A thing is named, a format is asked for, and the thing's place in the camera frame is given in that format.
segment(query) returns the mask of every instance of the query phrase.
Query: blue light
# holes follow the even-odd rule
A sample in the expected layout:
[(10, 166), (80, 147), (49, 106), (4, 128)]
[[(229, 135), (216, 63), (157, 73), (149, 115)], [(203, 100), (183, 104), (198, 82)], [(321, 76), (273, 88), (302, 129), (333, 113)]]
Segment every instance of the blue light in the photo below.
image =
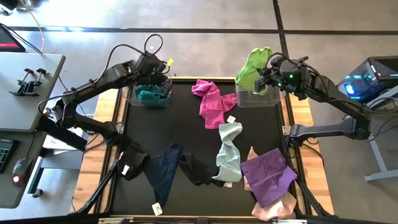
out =
[(352, 95), (352, 94), (355, 93), (354, 88), (353, 88), (353, 86), (351, 84), (348, 84), (345, 87), (346, 87), (346, 91), (347, 91), (348, 94)]

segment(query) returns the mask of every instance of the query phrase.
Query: yellow tag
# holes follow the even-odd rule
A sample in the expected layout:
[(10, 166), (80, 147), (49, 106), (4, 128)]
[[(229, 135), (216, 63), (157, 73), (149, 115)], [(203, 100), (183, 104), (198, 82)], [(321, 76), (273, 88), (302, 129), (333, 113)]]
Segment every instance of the yellow tag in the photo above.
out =
[(172, 58), (169, 59), (169, 61), (167, 62), (167, 66), (172, 66), (174, 60)]

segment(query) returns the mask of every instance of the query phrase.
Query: lime green cloth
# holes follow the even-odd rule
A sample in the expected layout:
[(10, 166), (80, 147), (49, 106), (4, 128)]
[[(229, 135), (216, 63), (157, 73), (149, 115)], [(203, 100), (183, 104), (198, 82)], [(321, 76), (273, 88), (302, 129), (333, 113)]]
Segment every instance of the lime green cloth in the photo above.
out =
[(272, 51), (269, 47), (253, 49), (250, 52), (244, 67), (235, 77), (235, 82), (247, 90), (255, 91), (254, 82), (260, 78), (260, 74), (257, 69), (264, 68), (264, 64), (270, 54), (272, 54)]

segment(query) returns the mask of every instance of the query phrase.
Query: wooden table frame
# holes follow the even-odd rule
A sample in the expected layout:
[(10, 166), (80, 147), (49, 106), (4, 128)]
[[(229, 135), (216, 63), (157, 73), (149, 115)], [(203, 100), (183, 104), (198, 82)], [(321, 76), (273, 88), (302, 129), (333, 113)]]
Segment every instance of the wooden table frame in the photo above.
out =
[[(223, 78), (223, 77), (173, 77), (173, 79), (215, 79), (215, 80), (232, 80), (234, 78)], [(128, 103), (122, 94), (118, 95), (121, 90), (108, 90), (100, 94), (98, 99), (98, 104), (96, 106), (96, 111), (94, 119), (98, 121), (123, 121), (123, 115), (125, 114), (125, 109)], [(289, 117), (289, 105), (291, 104), (292, 115)], [(296, 123), (304, 125), (313, 125), (312, 116), (310, 108), (308, 105), (308, 100), (298, 101), (296, 97), (283, 98), (281, 103), (278, 105), (283, 111), (284, 123), (290, 125), (289, 121), (292, 119)], [(102, 137), (98, 136), (88, 147), (94, 146), (102, 141)], [(313, 145), (313, 147), (319, 151), (318, 145)], [(81, 170), (76, 184), (75, 194), (73, 196), (73, 204), (76, 209), (81, 208), (84, 203), (89, 199), (94, 189), (100, 182), (102, 175), (101, 171), (103, 167), (110, 166), (111, 161), (114, 159), (116, 154), (116, 146), (106, 147), (104, 144), (98, 146), (91, 151), (88, 151), (83, 158), (81, 165)], [(301, 147), (298, 151), (290, 150), (292, 154), (301, 157), (303, 164), (303, 174), (308, 188), (311, 190), (315, 198), (321, 203), (323, 208), (329, 213), (333, 213), (333, 207), (331, 205), (328, 185), (326, 182), (325, 171), (323, 170), (322, 160), (307, 147)], [(109, 188), (113, 181), (110, 181), (105, 187), (102, 197), (96, 203), (96, 206), (90, 210), (93, 212), (104, 212), (106, 211), (106, 206), (109, 199)], [(303, 199), (300, 188), (296, 184), (297, 200), (299, 209), (302, 213), (306, 212), (306, 205)]]

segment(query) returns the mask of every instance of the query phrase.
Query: computer mouse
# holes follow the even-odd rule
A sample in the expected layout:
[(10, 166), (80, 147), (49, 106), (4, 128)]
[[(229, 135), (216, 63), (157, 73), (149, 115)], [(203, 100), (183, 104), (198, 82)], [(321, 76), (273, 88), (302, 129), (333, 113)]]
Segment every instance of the computer mouse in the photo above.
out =
[(29, 180), (29, 171), (32, 167), (32, 159), (25, 157), (18, 159), (12, 170), (12, 184), (15, 187), (22, 187)]

